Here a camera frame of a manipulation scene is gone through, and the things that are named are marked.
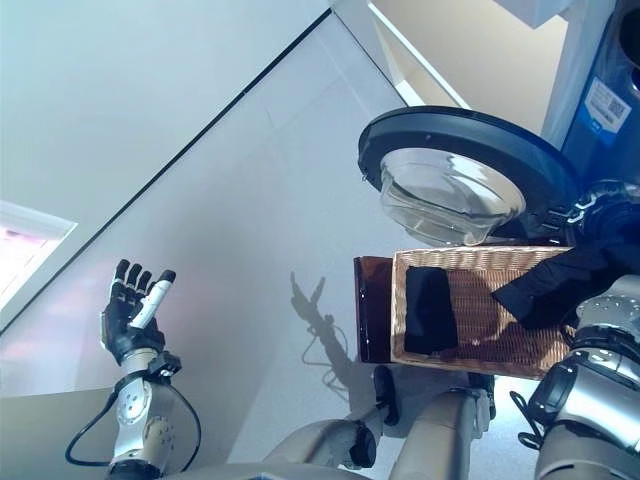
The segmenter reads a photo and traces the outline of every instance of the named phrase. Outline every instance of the floor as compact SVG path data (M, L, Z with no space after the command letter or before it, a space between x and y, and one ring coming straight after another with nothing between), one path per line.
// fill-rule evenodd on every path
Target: floor
M361 181L357 138L376 115L400 106L329 17L0 339L3 395L104 388L119 377L98 344L97 314L113 267L128 257L178 273L158 321L167 348L182 358L175 384L204 425L195 467L259 460L306 423L371 405L372 366L355 361L352 259L420 245ZM320 283L317 314L333 321L339 342L331 348L309 331L316 307L308 300ZM387 477L421 406L464 382L416 367L393 372L404 423L386 432L377 464L361 472L372 479ZM532 477L535 455L517 442L526 424L508 391L526 396L533 386L498 379L498 417L472 445L470 478Z

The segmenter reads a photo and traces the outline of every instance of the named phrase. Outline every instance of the black cloth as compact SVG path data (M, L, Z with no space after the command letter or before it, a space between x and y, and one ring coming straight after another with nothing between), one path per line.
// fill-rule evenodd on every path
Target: black cloth
M577 246L543 260L492 296L528 330L576 326L576 307L627 274L640 275L639 245Z
M405 350L431 354L457 347L447 272L435 267L409 267L406 280Z

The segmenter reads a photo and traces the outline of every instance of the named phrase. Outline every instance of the wicker tray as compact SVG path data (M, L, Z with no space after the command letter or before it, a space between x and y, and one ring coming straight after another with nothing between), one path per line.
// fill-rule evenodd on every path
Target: wicker tray
M490 293L563 247L454 247L397 252L393 258L391 360L445 370L538 379L568 352L558 329L527 331ZM406 272L447 270L458 347L434 355L404 351Z

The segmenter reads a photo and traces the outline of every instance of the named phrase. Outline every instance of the sticker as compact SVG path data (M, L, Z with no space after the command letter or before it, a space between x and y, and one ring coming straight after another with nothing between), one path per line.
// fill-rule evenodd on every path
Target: sticker
M582 106L588 113L591 129L606 143L613 137L629 116L631 107L597 77L591 82L589 93Z

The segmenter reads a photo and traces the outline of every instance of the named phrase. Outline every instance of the blue container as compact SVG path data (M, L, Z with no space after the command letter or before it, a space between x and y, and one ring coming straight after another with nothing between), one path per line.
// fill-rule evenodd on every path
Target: blue container
M640 0L618 2L562 148L585 189L640 185Z

